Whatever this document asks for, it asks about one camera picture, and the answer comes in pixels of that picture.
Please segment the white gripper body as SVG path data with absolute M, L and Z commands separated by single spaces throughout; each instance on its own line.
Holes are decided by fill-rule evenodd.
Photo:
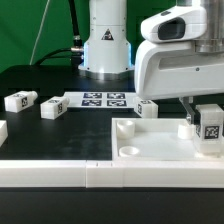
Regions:
M 196 53 L 191 41 L 143 41 L 134 84 L 137 95 L 150 100 L 224 93 L 224 53 Z

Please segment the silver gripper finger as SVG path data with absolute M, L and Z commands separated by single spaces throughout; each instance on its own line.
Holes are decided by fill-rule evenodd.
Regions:
M 186 110 L 186 120 L 189 124 L 194 123 L 195 112 L 192 108 L 193 98 L 192 97 L 180 97 L 179 101 Z

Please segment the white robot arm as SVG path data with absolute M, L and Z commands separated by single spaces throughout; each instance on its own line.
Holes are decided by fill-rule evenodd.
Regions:
M 224 0 L 176 0 L 140 30 L 144 41 L 132 58 L 126 0 L 90 0 L 90 36 L 79 69 L 101 80 L 132 70 L 140 98 L 178 98 L 194 122 L 191 97 L 224 93 Z

